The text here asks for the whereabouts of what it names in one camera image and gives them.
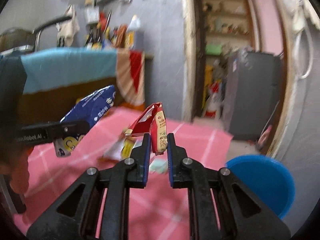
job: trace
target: blue plastic basin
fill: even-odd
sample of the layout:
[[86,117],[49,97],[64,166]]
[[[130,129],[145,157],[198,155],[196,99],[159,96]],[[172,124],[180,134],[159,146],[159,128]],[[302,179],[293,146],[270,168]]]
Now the blue plastic basin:
[[263,155],[244,155],[228,161],[227,167],[279,218],[287,214],[295,188],[291,174],[280,162]]

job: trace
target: metal bolt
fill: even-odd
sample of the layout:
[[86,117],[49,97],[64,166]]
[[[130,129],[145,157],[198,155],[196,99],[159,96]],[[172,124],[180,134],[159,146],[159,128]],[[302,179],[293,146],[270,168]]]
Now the metal bolt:
[[131,165],[134,163],[134,159],[133,158],[126,158],[124,160],[124,163],[127,164],[127,165]]
[[223,175],[223,176],[228,176],[230,174],[230,170],[228,168],[222,168],[220,170],[220,173]]
[[97,170],[96,168],[94,168],[94,167],[91,167],[91,168],[87,169],[87,173],[88,173],[89,175],[96,174],[97,171],[98,171],[98,170]]
[[189,165],[189,164],[192,163],[192,159],[190,159],[190,158],[184,158],[184,159],[182,160],[182,162],[183,162],[185,165]]

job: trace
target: blue plastic package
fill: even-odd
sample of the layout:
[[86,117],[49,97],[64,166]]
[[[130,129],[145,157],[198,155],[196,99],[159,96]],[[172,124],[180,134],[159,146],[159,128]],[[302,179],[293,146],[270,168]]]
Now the blue plastic package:
[[[96,90],[92,94],[81,99],[60,122],[86,120],[90,129],[113,106],[116,96],[114,85]],[[71,155],[76,145],[82,140],[84,134],[76,134],[66,138],[60,138],[53,142],[57,157]]]

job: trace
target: red and beige package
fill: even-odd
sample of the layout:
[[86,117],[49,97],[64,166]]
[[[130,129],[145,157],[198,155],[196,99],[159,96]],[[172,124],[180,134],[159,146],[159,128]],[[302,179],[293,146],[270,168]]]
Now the red and beige package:
[[145,133],[150,133],[152,151],[156,155],[163,154],[168,140],[162,103],[150,105],[126,130],[125,136],[143,136]]

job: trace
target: floor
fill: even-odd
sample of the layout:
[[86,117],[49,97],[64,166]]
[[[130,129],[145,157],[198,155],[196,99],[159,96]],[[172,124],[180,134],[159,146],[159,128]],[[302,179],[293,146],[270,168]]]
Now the floor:
[[[223,130],[223,124],[221,119],[210,119],[210,118],[200,118],[195,117],[194,123],[198,125],[206,125],[215,127],[217,129]],[[227,153],[227,161],[241,155],[248,155],[248,154],[260,154],[254,145],[249,144],[246,141],[238,141],[232,140],[230,143],[230,147]]]

